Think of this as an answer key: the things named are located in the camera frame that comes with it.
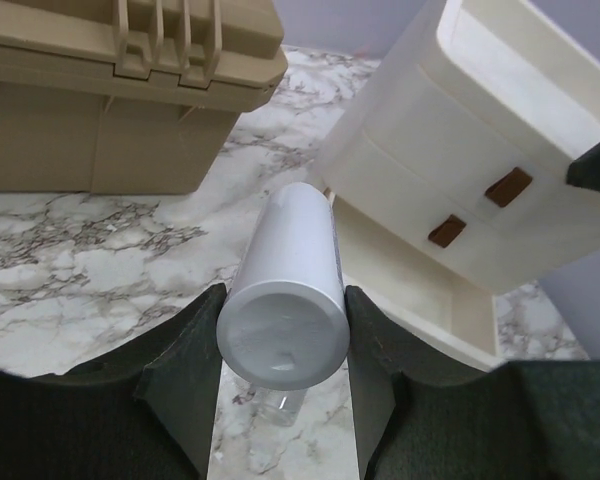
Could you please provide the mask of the tan plastic tool case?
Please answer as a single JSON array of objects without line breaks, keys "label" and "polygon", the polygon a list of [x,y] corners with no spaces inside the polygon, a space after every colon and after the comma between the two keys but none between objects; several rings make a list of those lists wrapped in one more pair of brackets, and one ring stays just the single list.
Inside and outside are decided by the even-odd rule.
[{"label": "tan plastic tool case", "polygon": [[270,1],[0,1],[0,192],[194,192],[283,36]]}]

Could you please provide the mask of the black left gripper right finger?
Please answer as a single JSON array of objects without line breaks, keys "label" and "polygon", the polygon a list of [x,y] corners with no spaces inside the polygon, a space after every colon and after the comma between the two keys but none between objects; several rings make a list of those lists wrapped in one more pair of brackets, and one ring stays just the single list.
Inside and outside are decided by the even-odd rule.
[{"label": "black left gripper right finger", "polygon": [[348,287],[364,479],[600,479],[600,361],[462,364]]}]

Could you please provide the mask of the clear plastic tube case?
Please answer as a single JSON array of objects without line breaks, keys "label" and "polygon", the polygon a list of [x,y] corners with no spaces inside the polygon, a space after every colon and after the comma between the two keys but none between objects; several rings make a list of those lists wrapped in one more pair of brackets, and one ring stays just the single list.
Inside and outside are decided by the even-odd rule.
[{"label": "clear plastic tube case", "polygon": [[291,427],[295,424],[308,393],[307,389],[267,389],[240,377],[235,377],[230,385],[235,390],[231,397],[231,406],[239,416],[258,417],[280,427]]}]

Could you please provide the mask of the white bottom pull-out drawer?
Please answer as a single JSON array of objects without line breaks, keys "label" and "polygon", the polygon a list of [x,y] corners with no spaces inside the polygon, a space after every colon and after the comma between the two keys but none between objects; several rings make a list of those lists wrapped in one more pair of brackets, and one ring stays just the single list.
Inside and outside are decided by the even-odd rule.
[{"label": "white bottom pull-out drawer", "polygon": [[487,372],[500,355],[495,297],[402,241],[330,190],[345,283],[360,287],[396,324]]}]

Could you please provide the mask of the white drawer organizer box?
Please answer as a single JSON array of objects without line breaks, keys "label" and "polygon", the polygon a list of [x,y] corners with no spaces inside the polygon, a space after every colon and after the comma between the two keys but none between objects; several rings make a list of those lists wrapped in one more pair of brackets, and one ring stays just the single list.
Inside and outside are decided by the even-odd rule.
[{"label": "white drawer organizer box", "polygon": [[314,177],[494,293],[600,249],[600,62],[528,1],[429,1],[324,140]]}]

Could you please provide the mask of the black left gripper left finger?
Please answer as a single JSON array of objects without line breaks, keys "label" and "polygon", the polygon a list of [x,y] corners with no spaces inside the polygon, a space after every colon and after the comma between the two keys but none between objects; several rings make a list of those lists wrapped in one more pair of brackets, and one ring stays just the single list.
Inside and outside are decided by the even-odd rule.
[{"label": "black left gripper left finger", "polygon": [[226,297],[209,287],[171,319],[62,375],[0,370],[0,479],[203,479]]}]

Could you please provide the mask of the white cosmetic tube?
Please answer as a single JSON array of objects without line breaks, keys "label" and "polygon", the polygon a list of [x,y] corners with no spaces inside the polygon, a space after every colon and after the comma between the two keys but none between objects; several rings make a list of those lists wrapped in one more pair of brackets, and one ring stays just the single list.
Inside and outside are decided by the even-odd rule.
[{"label": "white cosmetic tube", "polygon": [[266,201],[217,321],[226,364],[267,389],[310,388],[350,342],[332,207],[296,182]]}]

